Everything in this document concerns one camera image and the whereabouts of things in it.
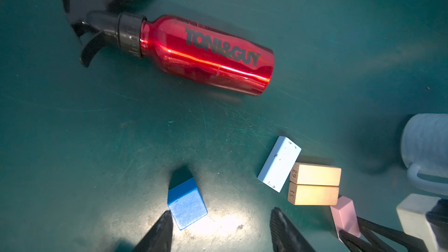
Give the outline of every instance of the blue wooden block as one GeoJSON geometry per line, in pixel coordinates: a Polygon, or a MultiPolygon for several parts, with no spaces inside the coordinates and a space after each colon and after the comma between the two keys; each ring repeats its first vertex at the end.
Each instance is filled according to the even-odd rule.
{"type": "Polygon", "coordinates": [[[168,207],[180,230],[208,213],[194,178],[168,190],[168,207]]]}

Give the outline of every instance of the scratched surface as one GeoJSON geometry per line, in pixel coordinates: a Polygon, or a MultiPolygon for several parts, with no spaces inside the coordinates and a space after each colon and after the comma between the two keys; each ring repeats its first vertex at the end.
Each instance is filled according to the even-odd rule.
{"type": "Polygon", "coordinates": [[[0,0],[0,250],[130,252],[188,168],[209,215],[173,251],[272,251],[280,207],[317,251],[345,251],[328,207],[256,179],[279,135],[342,168],[357,215],[401,229],[419,193],[398,143],[409,117],[448,108],[447,0],[141,0],[270,47],[260,97],[167,76],[102,50],[89,69],[61,0],[0,0]]]}

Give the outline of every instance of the white mug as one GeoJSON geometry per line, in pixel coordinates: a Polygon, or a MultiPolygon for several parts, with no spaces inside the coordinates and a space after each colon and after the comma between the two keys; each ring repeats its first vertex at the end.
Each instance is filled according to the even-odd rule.
{"type": "Polygon", "coordinates": [[[448,178],[448,114],[417,114],[401,136],[401,157],[415,187],[448,195],[448,183],[417,177],[418,173],[448,178]]]}

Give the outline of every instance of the pink block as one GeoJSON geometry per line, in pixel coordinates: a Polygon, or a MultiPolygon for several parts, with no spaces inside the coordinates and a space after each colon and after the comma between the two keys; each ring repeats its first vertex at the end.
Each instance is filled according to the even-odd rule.
{"type": "Polygon", "coordinates": [[[333,221],[335,222],[338,238],[340,230],[344,230],[356,237],[361,237],[353,200],[347,197],[340,197],[337,200],[337,204],[331,205],[330,208],[332,210],[333,221]]]}

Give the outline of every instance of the white block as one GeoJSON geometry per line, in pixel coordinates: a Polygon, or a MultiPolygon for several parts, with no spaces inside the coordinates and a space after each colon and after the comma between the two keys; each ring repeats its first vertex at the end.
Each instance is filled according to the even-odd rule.
{"type": "Polygon", "coordinates": [[[280,193],[301,150],[288,137],[278,137],[258,179],[280,193]]]}
{"type": "Polygon", "coordinates": [[[440,248],[431,224],[426,220],[426,212],[431,211],[439,200],[439,197],[410,194],[396,207],[403,231],[423,240],[428,252],[446,251],[440,248]]]}

